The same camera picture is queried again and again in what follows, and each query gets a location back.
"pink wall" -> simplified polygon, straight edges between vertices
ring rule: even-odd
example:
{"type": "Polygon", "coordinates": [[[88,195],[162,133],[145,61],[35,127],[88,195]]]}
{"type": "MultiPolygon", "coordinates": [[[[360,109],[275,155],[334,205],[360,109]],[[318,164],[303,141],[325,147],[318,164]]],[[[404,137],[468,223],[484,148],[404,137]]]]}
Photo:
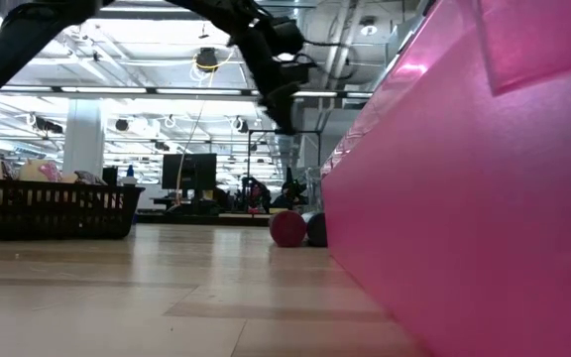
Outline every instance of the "pink wall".
{"type": "Polygon", "coordinates": [[[435,357],[571,357],[570,3],[440,0],[325,168],[332,254],[435,357]]]}

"ceiling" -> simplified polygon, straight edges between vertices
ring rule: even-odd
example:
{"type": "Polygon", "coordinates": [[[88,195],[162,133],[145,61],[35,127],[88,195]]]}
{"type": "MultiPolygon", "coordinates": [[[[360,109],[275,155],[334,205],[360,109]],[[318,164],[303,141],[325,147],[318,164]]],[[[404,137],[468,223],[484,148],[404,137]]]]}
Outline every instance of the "ceiling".
{"type": "MultiPolygon", "coordinates": [[[[336,32],[342,1],[262,1],[277,16],[297,19],[305,36],[327,42],[336,32]]],[[[355,75],[338,83],[351,88],[366,87],[381,74],[389,62],[386,43],[394,24],[412,13],[401,1],[365,3],[362,16],[374,16],[377,33],[361,34],[356,27],[350,64],[343,73],[356,69],[355,75]]],[[[228,35],[183,9],[169,7],[164,1],[118,1],[81,26],[70,27],[50,42],[9,84],[46,86],[129,86],[129,87],[213,87],[254,88],[254,83],[239,51],[227,48],[228,35]],[[196,69],[194,57],[201,48],[213,48],[220,63],[215,73],[207,75],[196,69]]],[[[350,15],[354,15],[354,6],[350,15]]],[[[351,21],[344,23],[347,30],[351,21]]],[[[325,65],[328,48],[306,47],[304,52],[325,65]]],[[[311,75],[308,88],[320,86],[321,73],[311,75]]],[[[64,136],[47,134],[33,128],[37,117],[54,122],[66,131],[69,100],[46,95],[7,95],[0,93],[0,155],[23,161],[25,157],[62,158],[64,136]]],[[[239,133],[232,123],[245,120],[251,129],[274,129],[273,123],[254,101],[188,100],[104,97],[103,113],[107,120],[105,165],[136,165],[142,182],[159,180],[163,151],[156,150],[147,138],[158,138],[172,153],[219,154],[218,180],[229,185],[239,183],[244,175],[248,145],[247,134],[239,133]],[[130,122],[128,131],[116,129],[119,119],[130,122]],[[195,126],[191,144],[189,133],[195,126]]],[[[316,108],[306,108],[307,114],[316,108]]],[[[332,110],[343,109],[335,106],[332,110]]],[[[331,135],[342,135],[355,114],[333,115],[326,125],[331,135]]],[[[303,115],[301,127],[313,127],[315,115],[303,115]]],[[[277,140],[274,134],[256,135],[259,144],[253,153],[251,175],[281,186],[286,156],[296,155],[297,140],[277,140]],[[284,141],[291,145],[284,150],[284,141]]]]}

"black robotic arm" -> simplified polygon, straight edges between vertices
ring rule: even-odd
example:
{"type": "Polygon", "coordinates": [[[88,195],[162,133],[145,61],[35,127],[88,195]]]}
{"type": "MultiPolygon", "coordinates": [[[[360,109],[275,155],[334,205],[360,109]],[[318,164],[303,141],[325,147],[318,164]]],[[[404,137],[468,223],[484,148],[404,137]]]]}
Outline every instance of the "black robotic arm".
{"type": "MultiPolygon", "coordinates": [[[[298,84],[287,78],[274,56],[298,53],[304,38],[294,21],[274,18],[252,0],[167,0],[186,8],[231,36],[239,47],[260,103],[285,134],[293,134],[291,95],[298,84]]],[[[0,88],[62,30],[79,25],[114,0],[35,0],[12,10],[0,29],[0,88]]]]}

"computer monitor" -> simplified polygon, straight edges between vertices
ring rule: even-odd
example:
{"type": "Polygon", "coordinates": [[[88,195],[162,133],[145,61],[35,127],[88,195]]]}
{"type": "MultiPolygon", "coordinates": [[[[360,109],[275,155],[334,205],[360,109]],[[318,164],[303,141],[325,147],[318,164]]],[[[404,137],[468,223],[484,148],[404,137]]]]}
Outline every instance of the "computer monitor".
{"type": "MultiPolygon", "coordinates": [[[[175,189],[181,154],[163,158],[163,189],[175,189]]],[[[182,164],[181,189],[215,189],[217,186],[217,154],[186,154],[182,164]]]]}

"white ceiling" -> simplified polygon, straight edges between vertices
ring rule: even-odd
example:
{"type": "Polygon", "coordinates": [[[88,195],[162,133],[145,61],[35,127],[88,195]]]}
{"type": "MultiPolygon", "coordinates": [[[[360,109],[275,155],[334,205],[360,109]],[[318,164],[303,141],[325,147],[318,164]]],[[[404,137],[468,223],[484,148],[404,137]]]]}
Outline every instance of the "white ceiling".
{"type": "MultiPolygon", "coordinates": [[[[335,26],[332,23],[338,9],[338,2],[323,1],[317,9],[281,8],[279,11],[299,17],[304,34],[311,40],[327,41],[327,35],[335,26]]],[[[367,83],[384,69],[386,54],[381,44],[389,39],[392,21],[398,23],[402,18],[400,2],[372,3],[365,8],[364,13],[377,17],[376,26],[379,31],[370,37],[363,36],[359,32],[354,39],[358,58],[353,59],[353,65],[357,65],[359,70],[349,81],[352,84],[367,83]]],[[[239,52],[236,49],[226,48],[227,42],[228,36],[225,33],[204,21],[91,19],[82,26],[66,29],[10,83],[253,88],[254,83],[239,52]],[[212,77],[196,71],[193,63],[193,57],[199,49],[207,47],[215,48],[220,62],[224,62],[212,77]]],[[[327,49],[306,48],[306,52],[320,63],[325,62],[327,51],[327,49]]],[[[310,87],[317,86],[316,83],[314,77],[310,87]]],[[[194,153],[212,150],[220,154],[222,178],[218,179],[230,183],[234,180],[229,176],[240,175],[245,170],[243,160],[247,151],[247,145],[243,144],[247,140],[247,135],[233,130],[231,120],[240,116],[251,128],[273,129],[270,119],[266,118],[253,102],[110,98],[102,100],[107,117],[106,164],[124,166],[142,162],[140,159],[146,156],[149,159],[148,163],[139,166],[142,179],[147,181],[155,181],[159,177],[162,152],[153,149],[153,144],[150,143],[121,143],[121,139],[155,135],[162,141],[185,140],[192,125],[199,118],[194,140],[200,144],[191,144],[188,149],[194,153]],[[117,119],[126,119],[134,123],[138,121],[139,125],[146,123],[147,127],[158,131],[152,134],[140,128],[130,129],[129,132],[118,132],[115,129],[117,119]],[[203,144],[204,140],[228,144],[209,146],[203,144]],[[237,164],[228,162],[230,155],[236,156],[237,164]]],[[[32,121],[29,114],[35,113],[66,129],[67,110],[67,98],[0,94],[0,136],[19,137],[19,140],[8,143],[8,146],[12,144],[13,147],[22,148],[25,152],[43,152],[59,158],[62,156],[60,152],[63,146],[62,138],[52,135],[53,141],[32,140],[33,137],[45,136],[45,133],[38,133],[29,125],[32,121]]],[[[351,125],[354,115],[335,117],[341,119],[335,120],[335,123],[332,120],[328,121],[327,130],[332,135],[341,135],[351,125]]],[[[279,150],[274,135],[270,134],[262,140],[266,140],[269,145],[260,145],[252,160],[262,159],[265,163],[253,164],[251,175],[261,180],[273,179],[274,184],[281,185],[278,180],[283,178],[281,171],[277,169],[279,150]]],[[[5,149],[10,149],[7,145],[0,142],[2,153],[7,152],[5,149]]],[[[183,147],[173,144],[171,149],[181,152],[183,147]]],[[[17,150],[15,155],[21,156],[20,152],[17,150]]]]}

